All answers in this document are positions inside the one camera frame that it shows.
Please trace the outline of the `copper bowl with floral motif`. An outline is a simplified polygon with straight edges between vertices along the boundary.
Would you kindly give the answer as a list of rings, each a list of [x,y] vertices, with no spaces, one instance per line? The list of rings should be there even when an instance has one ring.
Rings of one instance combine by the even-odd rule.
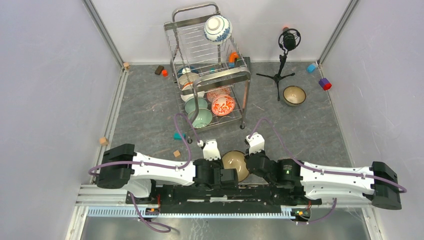
[[[222,156],[224,169],[235,169],[238,177],[238,182],[244,181],[249,176],[245,155],[238,150],[231,150]]]

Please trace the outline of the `dark bowl with lattice band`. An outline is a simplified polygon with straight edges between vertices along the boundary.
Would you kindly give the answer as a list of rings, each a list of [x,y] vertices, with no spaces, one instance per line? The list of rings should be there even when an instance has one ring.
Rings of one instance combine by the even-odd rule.
[[[307,98],[306,92],[299,86],[290,85],[283,90],[283,100],[291,107],[296,107],[305,102]]]

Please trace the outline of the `white blue floral bowl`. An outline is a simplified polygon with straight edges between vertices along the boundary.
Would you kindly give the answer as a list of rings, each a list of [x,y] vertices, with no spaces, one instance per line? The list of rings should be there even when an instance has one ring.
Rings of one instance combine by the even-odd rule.
[[[212,45],[221,45],[232,35],[232,23],[222,15],[211,16],[204,24],[203,35]]]

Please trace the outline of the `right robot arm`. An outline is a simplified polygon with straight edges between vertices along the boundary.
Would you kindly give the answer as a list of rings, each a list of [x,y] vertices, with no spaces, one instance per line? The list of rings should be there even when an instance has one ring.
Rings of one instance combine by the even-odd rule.
[[[401,210],[397,174],[384,162],[366,167],[333,167],[293,159],[271,160],[258,152],[246,157],[250,174],[263,178],[278,205],[320,205],[334,199]]]

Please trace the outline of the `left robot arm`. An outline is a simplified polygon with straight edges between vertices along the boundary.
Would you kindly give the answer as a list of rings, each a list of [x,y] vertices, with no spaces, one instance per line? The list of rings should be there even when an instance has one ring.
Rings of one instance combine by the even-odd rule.
[[[95,184],[103,189],[124,189],[145,204],[157,198],[156,181],[206,190],[235,188],[236,169],[225,169],[217,160],[199,158],[189,162],[150,157],[130,143],[103,153]]]

